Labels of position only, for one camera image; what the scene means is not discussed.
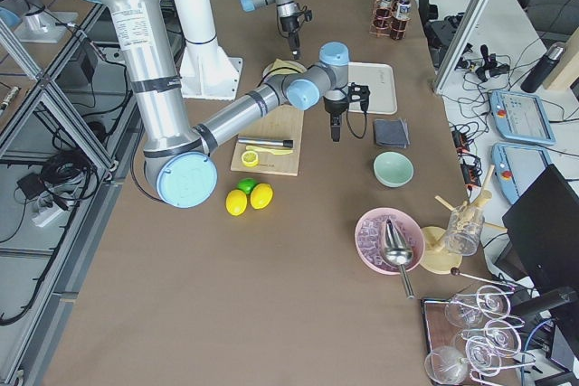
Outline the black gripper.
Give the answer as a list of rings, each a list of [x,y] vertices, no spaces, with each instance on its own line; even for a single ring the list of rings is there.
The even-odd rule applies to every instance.
[[[342,114],[347,111],[349,103],[347,98],[328,99],[324,98],[324,108],[329,114],[330,135],[333,142],[339,142],[341,138]]]
[[[280,18],[281,35],[285,38],[289,38],[289,48],[292,53],[294,60],[299,60],[300,53],[300,42],[297,36],[300,28],[299,16],[297,14],[282,16]]]

